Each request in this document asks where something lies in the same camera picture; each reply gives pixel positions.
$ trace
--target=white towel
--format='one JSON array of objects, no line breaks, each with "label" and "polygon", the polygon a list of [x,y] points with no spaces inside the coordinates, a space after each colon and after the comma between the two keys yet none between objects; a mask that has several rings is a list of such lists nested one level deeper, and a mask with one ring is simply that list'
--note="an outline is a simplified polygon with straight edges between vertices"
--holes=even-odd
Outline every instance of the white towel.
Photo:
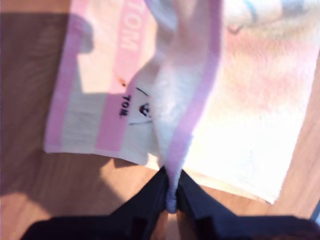
[{"label": "white towel", "polygon": [[146,4],[72,2],[45,150],[165,164],[170,212],[182,166],[273,203],[311,93],[319,0]]}]

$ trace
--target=towel fold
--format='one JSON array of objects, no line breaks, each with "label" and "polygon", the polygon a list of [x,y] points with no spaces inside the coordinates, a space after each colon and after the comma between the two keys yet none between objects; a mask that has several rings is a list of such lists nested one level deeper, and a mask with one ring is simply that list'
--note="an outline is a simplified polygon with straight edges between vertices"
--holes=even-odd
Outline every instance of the towel fold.
[{"label": "towel fold", "polygon": [[304,121],[319,0],[81,0],[44,149],[122,158],[273,203]]}]

